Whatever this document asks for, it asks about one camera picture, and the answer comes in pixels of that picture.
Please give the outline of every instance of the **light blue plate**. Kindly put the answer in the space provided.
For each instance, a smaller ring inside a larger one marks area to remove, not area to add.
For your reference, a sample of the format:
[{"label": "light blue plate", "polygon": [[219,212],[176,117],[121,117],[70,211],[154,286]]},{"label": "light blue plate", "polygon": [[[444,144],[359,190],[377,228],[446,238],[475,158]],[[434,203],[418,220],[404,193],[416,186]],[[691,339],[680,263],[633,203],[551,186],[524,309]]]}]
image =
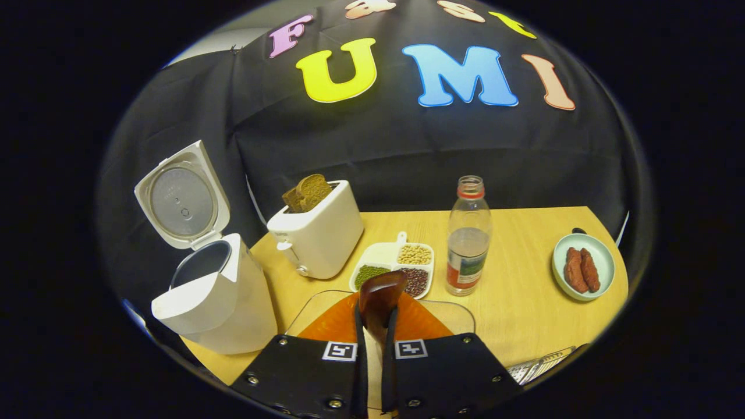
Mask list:
[{"label": "light blue plate", "polygon": [[[580,294],[564,279],[566,251],[569,250],[569,248],[575,248],[578,251],[585,248],[592,255],[592,261],[595,262],[595,267],[597,268],[597,277],[600,280],[600,289],[596,292],[587,291],[584,294]],[[595,237],[581,233],[570,234],[559,240],[554,248],[554,261],[552,265],[554,267],[554,277],[556,278],[559,287],[561,287],[569,297],[581,301],[594,300],[595,298],[605,294],[605,291],[610,288],[610,284],[613,283],[613,277],[615,276],[615,262],[613,262],[613,256],[611,256],[608,248]]]}]

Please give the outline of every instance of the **pink letter f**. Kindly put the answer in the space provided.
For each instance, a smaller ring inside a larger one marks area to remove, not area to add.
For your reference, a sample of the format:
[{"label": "pink letter f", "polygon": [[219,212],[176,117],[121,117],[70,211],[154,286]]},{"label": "pink letter f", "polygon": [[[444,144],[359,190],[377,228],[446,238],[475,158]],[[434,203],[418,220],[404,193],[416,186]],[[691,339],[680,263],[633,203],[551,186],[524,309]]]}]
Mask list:
[{"label": "pink letter f", "polygon": [[274,51],[269,54],[269,58],[274,58],[282,52],[294,47],[297,44],[297,41],[290,37],[300,37],[303,31],[305,31],[305,26],[302,24],[308,23],[311,20],[313,20],[313,15],[305,15],[269,34],[269,36],[274,39]]}]

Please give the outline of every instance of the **toaster lever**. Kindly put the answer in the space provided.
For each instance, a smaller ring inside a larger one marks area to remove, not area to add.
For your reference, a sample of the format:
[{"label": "toaster lever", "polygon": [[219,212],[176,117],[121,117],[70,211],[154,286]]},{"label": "toaster lever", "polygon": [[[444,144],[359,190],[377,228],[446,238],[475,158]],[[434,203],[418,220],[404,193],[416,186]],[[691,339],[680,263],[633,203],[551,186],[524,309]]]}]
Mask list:
[{"label": "toaster lever", "polygon": [[288,242],[287,240],[279,242],[277,243],[277,250],[284,253],[285,256],[290,260],[290,262],[295,264],[295,266],[300,265],[300,259],[297,258],[295,250],[292,248],[292,243]]}]

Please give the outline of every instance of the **white toaster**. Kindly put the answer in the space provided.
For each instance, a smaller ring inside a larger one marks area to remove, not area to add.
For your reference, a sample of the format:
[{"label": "white toaster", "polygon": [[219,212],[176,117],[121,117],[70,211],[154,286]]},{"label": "white toaster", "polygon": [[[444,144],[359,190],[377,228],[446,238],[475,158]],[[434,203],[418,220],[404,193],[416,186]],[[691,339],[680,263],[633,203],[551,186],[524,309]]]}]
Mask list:
[{"label": "white toaster", "polygon": [[341,271],[362,236],[364,226],[352,187],[346,180],[328,182],[332,191],[308,212],[285,206],[267,223],[285,254],[304,277],[327,279]]}]

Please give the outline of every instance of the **colorful letter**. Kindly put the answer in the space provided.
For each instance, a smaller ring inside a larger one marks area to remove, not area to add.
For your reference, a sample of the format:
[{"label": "colorful letter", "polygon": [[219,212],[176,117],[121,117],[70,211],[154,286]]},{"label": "colorful letter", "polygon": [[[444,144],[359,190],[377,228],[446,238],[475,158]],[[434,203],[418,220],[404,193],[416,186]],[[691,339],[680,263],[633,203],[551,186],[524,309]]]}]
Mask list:
[{"label": "colorful letter", "polygon": [[489,14],[492,16],[497,16],[499,20],[504,22],[505,25],[510,27],[510,29],[517,32],[518,34],[523,34],[528,38],[533,38],[534,40],[538,39],[535,35],[523,29],[521,23],[518,23],[517,21],[510,19],[509,17],[503,15],[502,13],[489,12]]},{"label": "colorful letter", "polygon": [[349,3],[344,8],[348,10],[344,16],[347,19],[357,19],[373,12],[384,12],[393,9],[395,6],[396,3],[389,3],[388,0],[357,0]]},{"label": "colorful letter", "polygon": [[469,47],[463,65],[435,45],[409,45],[402,51],[413,57],[419,66],[424,89],[424,94],[419,97],[419,104],[422,106],[446,106],[453,103],[453,95],[445,92],[443,80],[466,103],[473,100],[479,80],[481,93],[478,98],[483,103],[501,106],[515,106],[518,103],[517,96],[510,91],[499,66],[499,53],[493,49]]},{"label": "colorful letter", "polygon": [[342,45],[342,51],[349,51],[355,64],[355,76],[344,83],[334,83],[329,75],[329,64],[326,59],[331,57],[329,50],[318,51],[301,59],[295,65],[302,71],[305,91],[311,99],[322,103],[332,103],[354,98],[369,89],[378,77],[375,59],[370,46],[375,43],[373,38],[362,38]]},{"label": "colorful letter", "polygon": [[552,107],[556,107],[564,110],[573,110],[575,108],[574,102],[566,95],[564,86],[554,72],[554,65],[551,61],[548,61],[535,55],[523,54],[522,58],[533,64],[538,72],[538,77],[543,82],[543,87],[546,88],[546,96],[543,96],[543,100]]},{"label": "colorful letter", "polygon": [[274,58],[297,45],[297,41],[290,37],[299,38],[305,31],[303,23],[308,23],[311,20],[313,20],[313,15],[305,15],[269,34],[274,40],[274,50],[269,54],[269,58]]},{"label": "colorful letter", "polygon": [[463,6],[462,4],[458,3],[453,3],[452,1],[439,0],[437,3],[440,6],[444,7],[446,12],[455,17],[460,17],[461,19],[472,20],[473,22],[479,23],[486,22],[483,17],[477,15],[470,7]]}]

